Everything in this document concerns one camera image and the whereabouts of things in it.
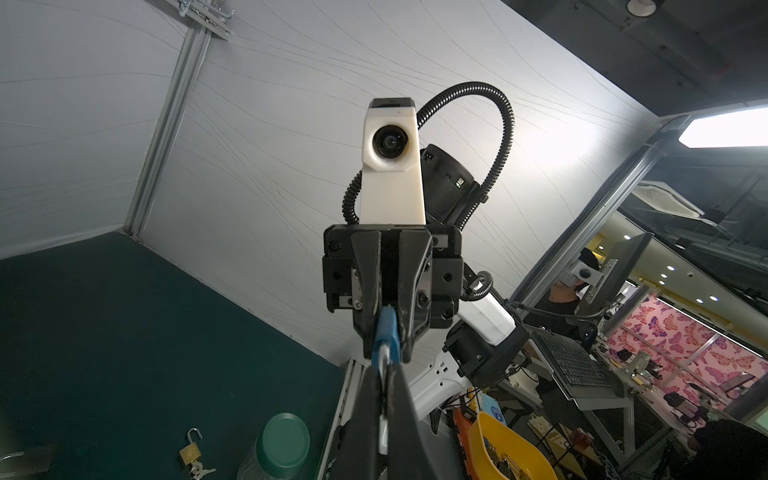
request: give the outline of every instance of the white wall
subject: white wall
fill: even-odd
[[[0,2],[0,258],[125,222],[186,32],[155,5]]]
[[[465,259],[510,294],[656,117],[497,0],[233,1],[213,40],[143,240],[332,362],[361,355],[349,312],[326,310],[323,231],[360,168],[374,97],[417,107],[462,81],[501,88],[515,143],[464,233]],[[495,106],[450,104],[422,129],[480,180],[501,140]],[[445,338],[428,333],[414,364]]]

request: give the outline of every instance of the brass padlock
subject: brass padlock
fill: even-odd
[[[192,432],[197,432],[197,436],[200,438],[200,440],[203,439],[203,434],[200,433],[200,430],[198,429],[189,429],[189,432],[187,432],[187,440],[190,444],[179,450],[181,462],[184,463],[185,467],[203,456],[203,454],[200,453],[200,449],[197,447],[197,443],[192,441]]]

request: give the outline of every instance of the green lid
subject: green lid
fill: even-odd
[[[256,441],[261,468],[275,478],[291,478],[301,470],[310,451],[310,431],[293,413],[278,413],[266,423]]]

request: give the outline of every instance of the yellow plastic container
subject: yellow plastic container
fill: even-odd
[[[504,453],[509,455],[531,480],[558,480],[546,457],[536,447],[485,412],[478,414],[478,419],[469,429],[469,455],[480,477],[478,480],[507,480],[488,457],[483,437],[500,456]]]

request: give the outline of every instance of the dark green mat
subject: dark green mat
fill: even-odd
[[[0,455],[58,444],[45,478],[187,478],[198,427],[205,479],[231,480],[278,412],[306,422],[312,478],[342,381],[119,233],[0,261]]]

